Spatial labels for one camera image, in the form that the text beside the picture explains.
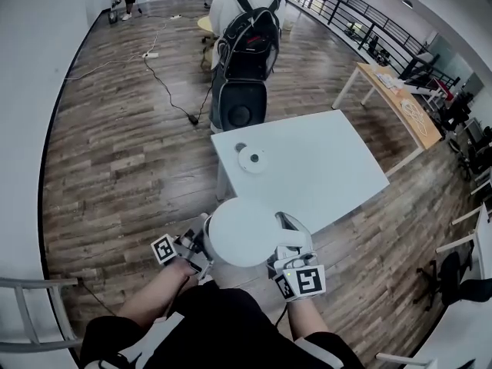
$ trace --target black backpack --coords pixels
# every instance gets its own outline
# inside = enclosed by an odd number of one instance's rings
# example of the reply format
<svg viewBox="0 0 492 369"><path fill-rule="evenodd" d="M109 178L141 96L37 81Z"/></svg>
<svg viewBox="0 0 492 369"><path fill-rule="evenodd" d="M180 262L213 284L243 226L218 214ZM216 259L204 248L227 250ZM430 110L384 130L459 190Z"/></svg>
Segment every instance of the black backpack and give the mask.
<svg viewBox="0 0 492 369"><path fill-rule="evenodd" d="M237 1L244 12L218 42L219 64L226 80L265 81L278 56L280 29L275 11L281 0L256 9L248 0Z"/></svg>

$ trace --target gray pants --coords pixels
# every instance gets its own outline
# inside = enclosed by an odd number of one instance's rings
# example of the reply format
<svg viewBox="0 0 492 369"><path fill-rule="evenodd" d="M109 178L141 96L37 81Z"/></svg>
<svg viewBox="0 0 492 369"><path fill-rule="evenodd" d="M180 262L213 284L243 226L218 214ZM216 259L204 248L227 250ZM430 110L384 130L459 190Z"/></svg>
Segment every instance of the gray pants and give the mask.
<svg viewBox="0 0 492 369"><path fill-rule="evenodd" d="M219 96L221 95L222 85L225 83L224 70L221 64L217 64L212 71L212 105L208 117L216 128L222 128L221 116L218 110Z"/></svg>

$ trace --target black shirt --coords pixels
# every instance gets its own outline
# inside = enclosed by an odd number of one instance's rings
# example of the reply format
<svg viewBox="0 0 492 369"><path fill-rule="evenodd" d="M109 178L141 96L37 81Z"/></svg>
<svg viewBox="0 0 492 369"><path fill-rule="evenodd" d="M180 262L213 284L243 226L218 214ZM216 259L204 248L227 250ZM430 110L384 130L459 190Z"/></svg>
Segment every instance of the black shirt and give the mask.
<svg viewBox="0 0 492 369"><path fill-rule="evenodd" d="M171 311L182 314L184 319L159 344L145 369L204 364L214 368L332 368L282 336L243 290L221 290L209 282L183 293ZM81 349L82 367L132 346L144 334L127 318L96 318L87 326ZM363 368L354 352L335 334L318 332L305 340L333 354L345 368Z"/></svg>

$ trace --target white circular object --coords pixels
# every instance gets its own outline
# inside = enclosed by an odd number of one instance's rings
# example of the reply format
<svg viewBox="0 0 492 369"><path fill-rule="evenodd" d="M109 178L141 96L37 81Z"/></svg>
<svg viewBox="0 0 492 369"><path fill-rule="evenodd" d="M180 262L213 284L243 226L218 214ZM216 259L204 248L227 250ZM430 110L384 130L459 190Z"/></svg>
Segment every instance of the white circular object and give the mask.
<svg viewBox="0 0 492 369"><path fill-rule="evenodd" d="M281 231L271 209L245 198L232 198L212 215L208 236L224 261L254 267L274 253Z"/></svg>
<svg viewBox="0 0 492 369"><path fill-rule="evenodd" d="M238 161L243 170L252 174L260 174L267 167L267 156L264 151L249 146L241 149Z"/></svg>

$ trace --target wooden floor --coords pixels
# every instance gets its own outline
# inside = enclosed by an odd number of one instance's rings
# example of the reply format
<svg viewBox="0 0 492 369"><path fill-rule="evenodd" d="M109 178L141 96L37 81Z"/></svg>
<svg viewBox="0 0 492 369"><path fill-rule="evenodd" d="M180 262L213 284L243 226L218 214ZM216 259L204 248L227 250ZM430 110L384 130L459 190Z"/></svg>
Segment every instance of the wooden floor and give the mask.
<svg viewBox="0 0 492 369"><path fill-rule="evenodd" d="M149 15L182 14L168 22L155 44L159 58L148 61L173 94L172 101L197 114L210 75L200 69L201 31L196 17L202 0L154 2ZM360 59L336 36L295 8L294 23L281 40L275 72L268 80L268 120L327 111ZM163 25L162 18L133 18L110 27L101 17L75 67L77 77L109 60L143 54ZM396 115L356 82L341 105L384 170L415 145ZM46 161L43 223L50 275L83 277L117 310L159 271L149 244L164 233L178 234L188 220L217 206L218 159L211 145L205 105L192 127L141 59L107 65L68 83L55 119ZM334 141L327 146L343 147ZM464 236L470 225L450 221L473 204L470 187L444 142L391 177L375 198L314 236L327 276L327 293L316 304L329 328L368 367L380 367L378 351L407 355L442 310L412 305L424 282L415 268L435 258L434 249ZM250 292L271 319L284 302L266 269L222 265L214 270L222 287ZM105 309L84 289L65 294L75 330ZM284 319L279 327L289 334Z"/></svg>

